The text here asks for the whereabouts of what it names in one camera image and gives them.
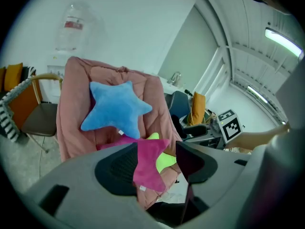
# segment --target striped fabric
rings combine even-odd
[[[5,131],[7,138],[12,142],[16,142],[20,135],[20,130],[15,125],[12,119],[12,111],[10,110],[9,104],[15,99],[22,91],[24,91],[30,84],[30,77],[35,72],[34,67],[29,68],[28,78],[15,86],[0,100],[0,125]]]

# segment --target sink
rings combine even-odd
[[[184,93],[184,89],[183,88],[178,88],[176,86],[168,84],[166,79],[164,79],[162,77],[159,77],[159,78],[160,78],[160,81],[162,83],[163,91],[164,91],[165,94],[173,94],[176,91],[180,91],[180,92]]]

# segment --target chair seat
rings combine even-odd
[[[21,130],[24,133],[42,136],[56,134],[57,104],[39,104],[24,122]]]

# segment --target tag label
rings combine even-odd
[[[145,192],[145,191],[146,191],[146,187],[140,186],[140,190],[143,191],[143,192]]]
[[[76,22],[73,22],[73,21],[66,21],[64,27],[65,28],[73,28],[73,29],[82,30],[83,24],[76,23]]]

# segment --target ceiling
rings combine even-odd
[[[276,111],[278,122],[286,116],[274,94],[297,65],[297,57],[265,37],[269,27],[285,35],[302,49],[305,35],[294,17],[284,15],[253,0],[213,0],[226,34],[232,62],[232,81],[245,94],[248,85],[256,89]]]

